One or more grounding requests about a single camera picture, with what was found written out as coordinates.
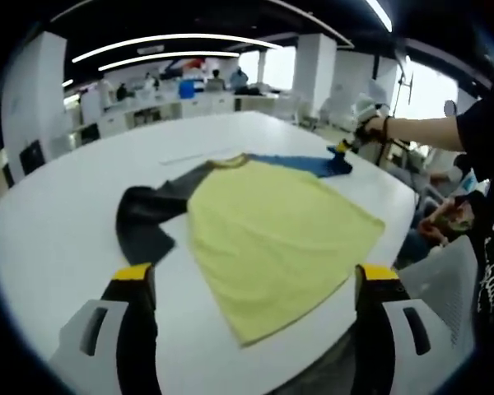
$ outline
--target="black t-shirt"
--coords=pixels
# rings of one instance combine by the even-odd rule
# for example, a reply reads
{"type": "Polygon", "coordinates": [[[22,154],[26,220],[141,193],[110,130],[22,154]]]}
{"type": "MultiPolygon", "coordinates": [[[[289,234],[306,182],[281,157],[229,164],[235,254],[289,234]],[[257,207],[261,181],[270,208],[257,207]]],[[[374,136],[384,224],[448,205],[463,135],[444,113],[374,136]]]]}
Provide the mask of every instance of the black t-shirt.
{"type": "Polygon", "coordinates": [[[490,180],[486,204],[481,215],[475,213],[470,236],[480,275],[474,306],[478,345],[482,359],[492,366],[489,374],[494,374],[494,95],[460,115],[457,124],[476,178],[490,180]]]}

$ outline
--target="white table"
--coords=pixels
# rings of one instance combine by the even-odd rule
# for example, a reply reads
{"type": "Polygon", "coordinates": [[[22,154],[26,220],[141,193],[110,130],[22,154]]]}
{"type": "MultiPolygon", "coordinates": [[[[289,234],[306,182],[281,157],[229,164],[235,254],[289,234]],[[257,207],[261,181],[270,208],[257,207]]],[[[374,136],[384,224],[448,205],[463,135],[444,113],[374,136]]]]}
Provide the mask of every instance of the white table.
{"type": "MultiPolygon", "coordinates": [[[[126,266],[114,230],[126,188],[159,186],[211,157],[240,151],[330,157],[325,146],[312,133],[246,112],[139,128],[36,170],[0,202],[0,289],[21,334],[47,360],[59,329],[126,266]]],[[[367,262],[390,266],[412,219],[413,192],[371,163],[347,157],[353,172],[325,182],[384,221],[367,262]]],[[[155,271],[156,365],[165,395],[266,393],[317,360],[355,321],[350,278],[298,322],[242,349],[187,248],[186,216],[163,229],[177,241],[155,271]]]]}

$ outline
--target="ceiling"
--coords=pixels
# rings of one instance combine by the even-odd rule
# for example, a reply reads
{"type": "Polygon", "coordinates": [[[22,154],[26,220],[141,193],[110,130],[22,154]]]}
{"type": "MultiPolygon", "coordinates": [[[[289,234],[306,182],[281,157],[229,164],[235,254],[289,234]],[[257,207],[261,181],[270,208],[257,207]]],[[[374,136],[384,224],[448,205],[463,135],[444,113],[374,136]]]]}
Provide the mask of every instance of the ceiling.
{"type": "MultiPolygon", "coordinates": [[[[442,49],[491,76],[463,1],[379,0],[393,22],[392,34],[382,26],[365,0],[287,0],[287,3],[332,26],[350,39],[358,51],[392,57],[401,39],[410,38],[442,49]]],[[[7,11],[7,4],[0,7],[8,15],[7,33],[0,36],[0,71],[22,39],[28,40],[30,35],[48,30],[68,40],[65,76],[76,82],[97,78],[99,66],[137,57],[137,48],[155,44],[114,49],[79,63],[71,62],[72,58],[85,52],[125,39],[172,33],[214,33],[259,39],[284,32],[298,35],[323,32],[333,37],[323,27],[269,0],[38,0],[15,6],[13,13],[7,11]],[[74,6],[75,9],[65,12],[74,6]]],[[[279,44],[294,42],[288,39],[279,44]]],[[[177,52],[220,51],[234,43],[215,39],[177,39],[161,44],[165,45],[165,52],[177,52]]],[[[471,77],[450,63],[419,52],[408,49],[413,60],[424,60],[460,79],[463,85],[471,85],[471,77]]]]}

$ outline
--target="window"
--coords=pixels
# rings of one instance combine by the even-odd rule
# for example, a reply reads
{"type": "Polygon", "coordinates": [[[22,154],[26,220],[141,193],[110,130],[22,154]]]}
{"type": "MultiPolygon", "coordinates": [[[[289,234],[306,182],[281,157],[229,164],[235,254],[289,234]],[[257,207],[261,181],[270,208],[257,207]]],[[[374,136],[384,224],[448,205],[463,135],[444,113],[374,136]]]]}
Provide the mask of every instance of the window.
{"type": "Polygon", "coordinates": [[[260,52],[252,51],[245,52],[240,55],[240,59],[238,60],[238,65],[241,67],[241,70],[247,74],[249,78],[249,84],[254,84],[258,81],[258,64],[260,61],[260,52]]]}
{"type": "Polygon", "coordinates": [[[295,47],[269,49],[263,68],[263,83],[289,91],[295,77],[295,47]]]}
{"type": "MultiPolygon", "coordinates": [[[[411,62],[413,71],[412,96],[410,97],[410,81],[406,85],[397,85],[392,98],[391,108],[395,110],[396,118],[406,119],[436,119],[445,117],[444,106],[447,100],[458,102],[458,83],[456,80],[442,74],[433,68],[420,63],[411,62]]],[[[397,70],[397,81],[401,77],[401,69],[397,70]]],[[[419,151],[424,156],[428,155],[428,146],[419,146],[415,142],[410,143],[410,148],[419,151]]]]}

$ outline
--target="seated person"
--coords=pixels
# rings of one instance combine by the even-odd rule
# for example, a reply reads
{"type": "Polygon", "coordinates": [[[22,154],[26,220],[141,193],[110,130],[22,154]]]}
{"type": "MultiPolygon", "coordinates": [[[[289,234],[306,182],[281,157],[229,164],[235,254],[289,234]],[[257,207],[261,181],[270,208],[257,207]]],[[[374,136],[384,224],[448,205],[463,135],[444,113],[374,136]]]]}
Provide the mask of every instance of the seated person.
{"type": "Polygon", "coordinates": [[[220,78],[219,70],[212,70],[212,75],[214,78],[211,78],[207,81],[205,85],[206,92],[220,92],[225,90],[225,80],[220,78]]]}
{"type": "Polygon", "coordinates": [[[231,75],[231,89],[237,91],[241,88],[245,88],[248,81],[249,78],[247,77],[247,74],[241,70],[241,67],[238,67],[231,75]]]}
{"type": "Polygon", "coordinates": [[[128,90],[124,84],[119,85],[119,88],[117,88],[117,91],[115,92],[115,97],[117,98],[117,101],[123,101],[128,97],[128,90]]]}
{"type": "Polygon", "coordinates": [[[401,269],[426,258],[435,246],[446,246],[472,227],[476,213],[482,210],[485,196],[474,191],[468,195],[447,199],[422,221],[415,216],[398,253],[395,267],[401,269]]]}
{"type": "Polygon", "coordinates": [[[425,187],[430,184],[442,196],[448,197],[460,186],[471,169],[472,165],[467,155],[460,154],[455,157],[452,167],[444,172],[410,174],[401,168],[394,168],[388,172],[419,194],[423,194],[425,187]]]}

